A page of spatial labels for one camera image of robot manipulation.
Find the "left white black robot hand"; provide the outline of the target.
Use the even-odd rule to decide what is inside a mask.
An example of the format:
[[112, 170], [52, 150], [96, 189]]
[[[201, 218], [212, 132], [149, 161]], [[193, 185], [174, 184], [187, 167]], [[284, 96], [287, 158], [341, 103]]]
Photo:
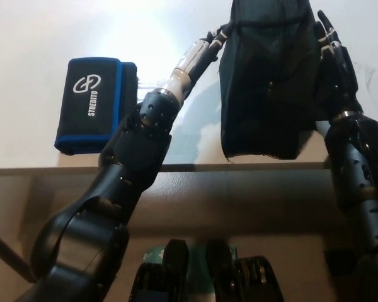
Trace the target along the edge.
[[233, 28], [232, 22], [226, 23], [194, 42], [182, 55], [169, 79], [158, 85], [152, 93], [182, 106], [199, 78], [218, 59], [218, 53], [229, 39]]

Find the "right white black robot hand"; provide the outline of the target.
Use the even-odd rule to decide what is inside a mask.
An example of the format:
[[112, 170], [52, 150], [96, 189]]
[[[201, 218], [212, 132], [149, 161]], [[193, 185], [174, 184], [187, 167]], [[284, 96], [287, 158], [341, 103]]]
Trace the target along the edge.
[[363, 111], [357, 100], [358, 82], [347, 48], [326, 14], [319, 10], [313, 24], [314, 35], [321, 51], [316, 97], [327, 120], [345, 112]]

